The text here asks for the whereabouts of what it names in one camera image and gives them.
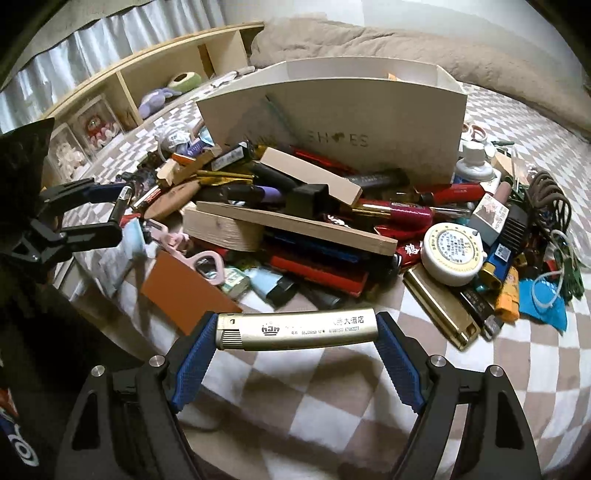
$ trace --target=paper tag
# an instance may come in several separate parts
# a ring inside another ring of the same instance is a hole
[[[499,257],[503,262],[508,262],[509,257],[511,256],[511,250],[509,250],[505,245],[499,244],[496,247],[495,256]]]

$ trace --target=white bottle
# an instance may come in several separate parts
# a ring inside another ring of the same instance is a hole
[[[486,161],[484,145],[474,141],[464,142],[462,153],[463,158],[456,163],[458,177],[467,181],[488,181],[495,178],[492,165]]]

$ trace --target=metal screw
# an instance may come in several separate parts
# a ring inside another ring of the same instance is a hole
[[[150,365],[152,367],[160,367],[164,364],[164,357],[162,355],[154,355],[150,359]]]
[[[443,367],[447,363],[447,360],[445,360],[445,358],[443,358],[441,355],[432,355],[430,360],[431,363],[436,367]]]
[[[494,377],[502,377],[505,374],[505,371],[498,365],[491,365],[491,374]]]
[[[105,373],[105,367],[102,365],[97,365],[96,367],[92,367],[90,374],[93,377],[100,377],[103,373]]]

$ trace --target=tape measure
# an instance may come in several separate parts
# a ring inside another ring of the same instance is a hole
[[[450,287],[466,285],[485,259],[480,233],[455,223],[433,225],[423,240],[421,260],[437,281]]]

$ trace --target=brown leather card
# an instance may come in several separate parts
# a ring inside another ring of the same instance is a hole
[[[141,293],[158,305],[186,335],[205,312],[242,311],[199,273],[164,251],[158,253]]]

